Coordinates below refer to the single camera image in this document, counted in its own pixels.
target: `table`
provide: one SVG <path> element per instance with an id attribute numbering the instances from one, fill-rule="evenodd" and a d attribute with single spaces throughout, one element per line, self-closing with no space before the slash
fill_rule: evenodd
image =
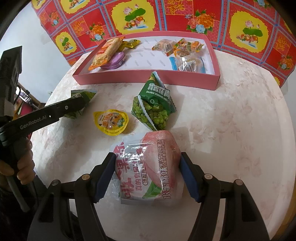
<path id="1" fill-rule="evenodd" d="M 274 236 L 286 214 L 295 180 L 295 139 L 283 95 L 269 71 L 228 53 L 215 51 L 221 77 L 215 91 L 169 85 L 177 112 L 167 129 L 193 163 L 219 180 L 241 178 Z M 79 86 L 72 74 L 88 54 L 68 71 L 47 105 L 70 97 L 73 89 L 96 89 L 97 95 L 76 120 L 62 118 L 32 135 L 36 172 L 48 186 L 52 180 L 76 180 L 101 164 L 117 137 L 94 124 L 93 112 L 124 110 L 130 117 L 124 134 L 147 132 L 131 114 L 133 97 L 142 83 Z M 214 240 L 219 240 L 225 201 L 221 200 Z M 118 240 L 185 241 L 200 204 L 184 187 L 176 207 L 120 204 L 111 195 L 95 205 L 106 235 Z"/>

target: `barcode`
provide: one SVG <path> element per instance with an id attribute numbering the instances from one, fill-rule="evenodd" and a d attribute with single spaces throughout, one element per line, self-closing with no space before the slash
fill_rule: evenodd
<path id="1" fill-rule="evenodd" d="M 183 65 L 179 66 L 180 71 L 194 72 L 196 70 L 196 61 L 191 60 L 189 62 L 184 62 Z"/>
<path id="2" fill-rule="evenodd" d="M 168 44 L 165 45 L 165 52 L 168 52 L 168 51 L 170 51 L 171 49 L 173 49 L 173 46 L 172 46 L 171 43 L 168 43 Z"/>

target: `finger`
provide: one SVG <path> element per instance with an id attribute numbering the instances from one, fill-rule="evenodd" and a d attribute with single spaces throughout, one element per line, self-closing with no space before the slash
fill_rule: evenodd
<path id="1" fill-rule="evenodd" d="M 29 139 L 27 139 L 27 150 L 31 150 L 32 147 L 32 142 Z"/>
<path id="2" fill-rule="evenodd" d="M 19 161 L 17 162 L 17 168 L 19 170 L 23 169 L 24 167 L 30 164 L 32 159 L 33 159 L 33 152 L 30 150 L 26 152 L 26 154 L 23 155 L 21 159 L 19 159 Z"/>
<path id="3" fill-rule="evenodd" d="M 32 182 L 34 177 L 35 177 L 35 172 L 33 171 L 29 176 L 27 176 L 25 179 L 21 180 L 20 183 L 23 185 L 26 185 L 26 184 Z"/>
<path id="4" fill-rule="evenodd" d="M 17 178 L 19 180 L 23 180 L 25 179 L 26 177 L 28 177 L 32 172 L 34 172 L 34 167 L 35 167 L 35 163 L 34 161 L 32 160 L 31 163 L 24 167 L 23 169 L 21 169 L 18 173 L 17 173 Z"/>
<path id="5" fill-rule="evenodd" d="M 6 162 L 0 160 L 0 173 L 4 176 L 11 176 L 14 174 L 14 170 Z"/>

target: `blue gripper pad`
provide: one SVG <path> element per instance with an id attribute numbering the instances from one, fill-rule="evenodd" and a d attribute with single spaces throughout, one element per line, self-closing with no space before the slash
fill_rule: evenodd
<path id="1" fill-rule="evenodd" d="M 115 161 L 116 155 L 109 152 L 103 163 L 97 166 L 97 171 L 101 173 L 101 176 L 96 183 L 96 193 L 94 196 L 94 201 L 96 202 L 105 196 L 111 177 L 115 171 Z"/>
<path id="2" fill-rule="evenodd" d="M 181 171 L 181 174 L 183 176 L 183 179 L 185 181 L 185 184 L 187 186 L 187 189 L 189 191 L 189 194 L 192 198 L 195 199 L 195 201 L 200 202 L 200 194 L 199 194 L 199 187 L 198 183 L 188 165 L 188 163 L 185 160 L 185 156 L 183 156 L 183 153 L 181 154 L 181 159 L 180 159 L 180 165 L 179 169 Z"/>

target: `red patterned fabric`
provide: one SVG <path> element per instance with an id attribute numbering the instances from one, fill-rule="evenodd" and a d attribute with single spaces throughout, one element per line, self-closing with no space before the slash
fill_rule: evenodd
<path id="1" fill-rule="evenodd" d="M 41 25 L 70 65 L 109 37 L 142 31 L 206 34 L 214 49 L 269 70 L 280 86 L 296 41 L 266 0 L 33 0 Z"/>

